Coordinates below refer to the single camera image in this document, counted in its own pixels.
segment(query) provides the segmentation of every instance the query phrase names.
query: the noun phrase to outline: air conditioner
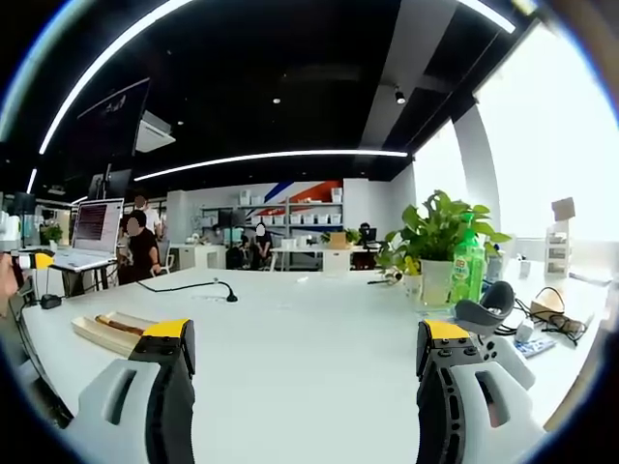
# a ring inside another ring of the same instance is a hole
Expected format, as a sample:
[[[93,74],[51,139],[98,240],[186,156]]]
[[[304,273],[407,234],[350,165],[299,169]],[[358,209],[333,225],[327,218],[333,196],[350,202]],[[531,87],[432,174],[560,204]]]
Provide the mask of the air conditioner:
[[[172,127],[149,111],[144,111],[139,122],[137,143],[138,152],[148,153],[160,147],[174,143],[176,139],[170,135]]]

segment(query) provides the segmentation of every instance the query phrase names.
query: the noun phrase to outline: white shirt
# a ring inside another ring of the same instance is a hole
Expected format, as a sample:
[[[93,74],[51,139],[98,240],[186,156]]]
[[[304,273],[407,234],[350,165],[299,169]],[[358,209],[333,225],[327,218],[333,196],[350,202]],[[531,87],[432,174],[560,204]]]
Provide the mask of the white shirt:
[[[146,215],[146,228],[155,234],[155,227],[162,224],[159,214],[148,207],[142,211]]]

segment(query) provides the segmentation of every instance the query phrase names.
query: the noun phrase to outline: blue stripe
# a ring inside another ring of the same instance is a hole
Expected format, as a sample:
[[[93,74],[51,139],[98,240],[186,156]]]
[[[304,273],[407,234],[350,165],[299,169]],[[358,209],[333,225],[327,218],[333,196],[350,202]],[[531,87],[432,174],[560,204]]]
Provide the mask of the blue stripe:
[[[269,201],[271,198],[273,198],[274,196],[276,196],[278,193],[281,193],[282,191],[284,191],[285,189],[287,189],[288,187],[290,187],[292,184],[294,184],[292,181],[289,182],[279,182],[277,183],[273,188],[271,188],[271,191],[269,191],[265,196],[264,196],[264,202],[266,203],[267,201]]]

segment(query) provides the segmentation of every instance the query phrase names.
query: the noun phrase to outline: white table leg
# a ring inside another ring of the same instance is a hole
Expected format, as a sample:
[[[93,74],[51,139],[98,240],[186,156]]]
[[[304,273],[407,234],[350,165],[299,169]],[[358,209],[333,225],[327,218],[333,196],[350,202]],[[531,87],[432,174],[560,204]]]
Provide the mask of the white table leg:
[[[275,262],[278,260],[278,253],[274,252],[273,256],[271,257],[271,269],[270,272],[274,272],[275,271]]]

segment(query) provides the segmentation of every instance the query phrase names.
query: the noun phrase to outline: green plastic bottle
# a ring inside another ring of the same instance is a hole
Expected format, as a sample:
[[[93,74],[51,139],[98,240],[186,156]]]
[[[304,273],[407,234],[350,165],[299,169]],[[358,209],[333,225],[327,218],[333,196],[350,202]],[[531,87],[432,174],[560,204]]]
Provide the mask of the green plastic bottle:
[[[486,267],[486,251],[480,246],[471,227],[472,213],[462,215],[468,223],[464,240],[456,245],[452,268],[452,293],[450,301],[467,299],[478,302],[482,294],[482,281]]]

